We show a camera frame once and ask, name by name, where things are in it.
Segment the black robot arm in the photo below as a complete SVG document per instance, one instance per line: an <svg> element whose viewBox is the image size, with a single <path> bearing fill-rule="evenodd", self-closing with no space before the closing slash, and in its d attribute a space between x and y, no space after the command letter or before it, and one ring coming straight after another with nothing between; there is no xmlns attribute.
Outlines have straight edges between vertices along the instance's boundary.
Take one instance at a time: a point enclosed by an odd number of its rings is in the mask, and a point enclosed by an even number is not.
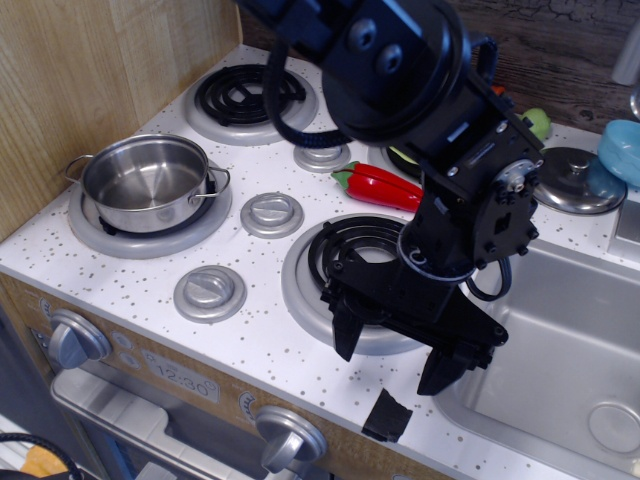
<svg viewBox="0 0 640 480"><path fill-rule="evenodd" d="M308 263L333 315L336 352L350 359L380 325L431 347L418 391L435 395L491 363L507 331L476 305L473 273L524 255L537 235L541 142L492 89L497 47L470 34L444 1L246 1L276 36L265 69L268 117L300 147L352 140L416 161L423 197L414 218L326 223ZM290 51L321 69L335 129L286 124L277 90Z"/></svg>

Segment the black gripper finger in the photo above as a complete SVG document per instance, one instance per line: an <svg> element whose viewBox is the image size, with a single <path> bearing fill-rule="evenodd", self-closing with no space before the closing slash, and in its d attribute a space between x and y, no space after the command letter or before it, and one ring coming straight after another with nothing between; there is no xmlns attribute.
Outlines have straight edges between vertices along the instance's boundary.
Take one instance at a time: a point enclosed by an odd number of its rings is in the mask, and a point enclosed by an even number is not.
<svg viewBox="0 0 640 480"><path fill-rule="evenodd" d="M470 351L462 347L451 354L433 349L421 374L417 393L421 396L439 394L465 374L471 360Z"/></svg>
<svg viewBox="0 0 640 480"><path fill-rule="evenodd" d="M333 344L336 353L345 361L353 357L363 328L363 319L344 300L340 300L333 311Z"/></svg>

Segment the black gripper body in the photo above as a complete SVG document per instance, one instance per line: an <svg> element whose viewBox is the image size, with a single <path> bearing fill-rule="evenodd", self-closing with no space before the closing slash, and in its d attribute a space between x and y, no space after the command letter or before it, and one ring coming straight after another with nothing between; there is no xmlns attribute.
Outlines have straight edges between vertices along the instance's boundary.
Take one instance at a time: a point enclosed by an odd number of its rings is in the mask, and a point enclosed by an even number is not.
<svg viewBox="0 0 640 480"><path fill-rule="evenodd" d="M473 370L492 361L507 330L456 283L437 282L397 251L402 226L384 218L327 221L319 234L321 299L333 315L333 345L350 359L363 330L380 326L431 347L429 370Z"/></svg>

